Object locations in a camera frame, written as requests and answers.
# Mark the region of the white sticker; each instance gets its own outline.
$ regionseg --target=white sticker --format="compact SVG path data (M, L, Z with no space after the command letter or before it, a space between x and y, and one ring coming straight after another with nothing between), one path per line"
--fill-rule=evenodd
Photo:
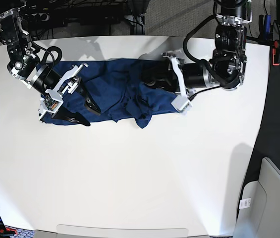
M248 208L251 205L251 198L246 198L240 201L239 209Z

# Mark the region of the white table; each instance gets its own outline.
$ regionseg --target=white table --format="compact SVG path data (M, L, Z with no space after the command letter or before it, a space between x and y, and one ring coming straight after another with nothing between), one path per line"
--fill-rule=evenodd
M182 38L84 37L42 41L63 60L156 60ZM209 59L210 39L189 49ZM0 215L6 225L57 232L95 228L187 228L190 236L231 235L243 178L260 128L269 48L247 44L245 82L196 97L187 116L153 116L56 126L40 123L40 95L13 79L0 46Z

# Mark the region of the label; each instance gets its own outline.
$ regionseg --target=label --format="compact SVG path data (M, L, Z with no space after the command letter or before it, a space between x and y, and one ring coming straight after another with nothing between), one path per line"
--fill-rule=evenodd
M240 201L239 209L248 208L251 205L251 198L246 198Z

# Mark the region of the crumpled fabric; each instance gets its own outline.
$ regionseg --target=crumpled fabric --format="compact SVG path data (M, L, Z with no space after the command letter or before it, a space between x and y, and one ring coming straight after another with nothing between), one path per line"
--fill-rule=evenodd
M54 70L63 75L72 65L82 61L62 61ZM153 115L174 113L171 105L176 95L161 89L150 89L141 82L141 71L153 67L156 61L138 59L116 59L111 61L86 61L89 65L78 74L87 90L98 104L102 114L97 116L85 107L85 99L74 92L65 94L63 106L72 113L78 112L89 122L100 122L135 118L140 128L145 128ZM45 123L73 125L70 122L52 119L50 114L43 118Z

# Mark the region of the navy blue cloth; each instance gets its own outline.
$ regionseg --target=navy blue cloth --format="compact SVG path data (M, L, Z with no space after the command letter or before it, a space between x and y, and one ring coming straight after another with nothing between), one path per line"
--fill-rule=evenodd
M60 62L55 71L60 75L67 72L71 66L82 62ZM144 128L150 122L152 115L176 112L171 102L175 99L173 93L161 89L150 89L140 80L141 71L156 65L156 61L138 59L116 59L111 61L88 61L89 67L84 68L79 76L101 109L97 116L85 107L85 99L74 92L64 96L64 104L72 113L82 114L89 122L100 122L135 118L139 127ZM57 125L72 123L52 119L47 114L43 121Z

